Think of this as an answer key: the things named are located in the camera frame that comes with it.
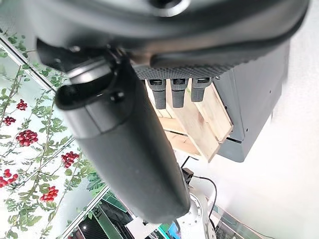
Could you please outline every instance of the gray metal panel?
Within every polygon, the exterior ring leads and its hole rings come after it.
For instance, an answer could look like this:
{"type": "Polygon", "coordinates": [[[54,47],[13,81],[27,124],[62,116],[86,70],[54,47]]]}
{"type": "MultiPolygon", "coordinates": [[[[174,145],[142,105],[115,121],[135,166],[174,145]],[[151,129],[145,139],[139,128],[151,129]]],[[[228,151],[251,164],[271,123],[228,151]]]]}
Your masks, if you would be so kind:
{"type": "Polygon", "coordinates": [[[282,84],[279,82],[278,86],[275,88],[275,90],[273,90],[273,96],[266,101],[264,106],[261,106],[263,112],[255,118],[255,121],[249,128],[249,131],[246,132],[244,140],[237,141],[227,138],[218,151],[219,155],[235,162],[243,162],[245,160],[261,129],[276,105],[281,95],[281,91],[282,84]]]}
{"type": "Polygon", "coordinates": [[[234,125],[230,137],[239,141],[244,140],[245,134],[233,71],[225,72],[220,76],[219,80],[215,78],[213,83],[234,125]]]}
{"type": "Polygon", "coordinates": [[[273,111],[288,74],[289,43],[221,75],[214,84],[234,124],[219,155],[243,162],[273,111]]]}
{"type": "Polygon", "coordinates": [[[287,44],[249,64],[233,69],[244,132],[256,123],[263,114],[270,112],[263,107],[273,97],[273,91],[287,74],[287,44]]]}

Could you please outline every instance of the wallpaper with plants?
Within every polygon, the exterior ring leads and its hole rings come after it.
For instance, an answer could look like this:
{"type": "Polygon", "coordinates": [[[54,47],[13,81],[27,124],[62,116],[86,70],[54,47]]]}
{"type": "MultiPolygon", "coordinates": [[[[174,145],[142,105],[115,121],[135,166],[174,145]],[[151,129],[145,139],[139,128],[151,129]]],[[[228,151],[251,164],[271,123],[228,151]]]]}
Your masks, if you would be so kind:
{"type": "Polygon", "coordinates": [[[25,36],[1,32],[28,60],[0,48],[0,238],[56,238],[105,183],[81,152],[54,104],[66,76],[37,62],[25,36]],[[30,69],[46,77],[42,89],[30,69]]]}

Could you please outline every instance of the wooden crate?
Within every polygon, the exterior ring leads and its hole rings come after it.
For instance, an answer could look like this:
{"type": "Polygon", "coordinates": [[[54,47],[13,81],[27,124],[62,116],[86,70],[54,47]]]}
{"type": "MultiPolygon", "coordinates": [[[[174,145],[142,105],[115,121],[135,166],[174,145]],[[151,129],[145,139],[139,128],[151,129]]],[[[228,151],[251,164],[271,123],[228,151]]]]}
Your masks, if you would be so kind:
{"type": "MultiPolygon", "coordinates": [[[[146,86],[155,109],[152,90],[147,83],[146,86]]],[[[213,84],[205,89],[202,102],[192,102],[190,94],[191,79],[185,91],[184,107],[173,108],[168,80],[166,109],[155,109],[155,112],[174,150],[209,162],[230,134],[233,125],[213,84]]]]}

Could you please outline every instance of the white wall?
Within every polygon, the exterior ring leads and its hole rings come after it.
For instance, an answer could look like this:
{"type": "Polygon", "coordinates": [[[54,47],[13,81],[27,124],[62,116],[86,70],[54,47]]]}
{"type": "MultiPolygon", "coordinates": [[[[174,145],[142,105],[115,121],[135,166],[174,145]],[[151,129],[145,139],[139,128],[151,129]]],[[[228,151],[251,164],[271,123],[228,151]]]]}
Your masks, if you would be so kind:
{"type": "MultiPolygon", "coordinates": [[[[312,1],[291,42],[283,94],[245,162],[216,156],[189,160],[218,187],[217,204],[277,239],[318,239],[319,224],[319,1],[312,1]]],[[[193,185],[212,192],[209,183],[193,185]]]]}

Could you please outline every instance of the black handle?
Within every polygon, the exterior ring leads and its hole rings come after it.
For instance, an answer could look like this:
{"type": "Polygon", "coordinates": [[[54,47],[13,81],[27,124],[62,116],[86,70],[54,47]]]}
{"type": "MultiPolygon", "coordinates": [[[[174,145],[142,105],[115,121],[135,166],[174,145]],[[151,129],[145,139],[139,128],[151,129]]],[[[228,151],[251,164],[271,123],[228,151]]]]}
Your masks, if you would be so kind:
{"type": "Polygon", "coordinates": [[[99,175],[150,223],[171,222],[186,214],[190,202],[183,175],[145,85],[130,64],[121,64],[106,89],[91,97],[86,93],[85,104],[79,87],[60,88],[57,105],[64,109],[80,147],[99,175]]]}

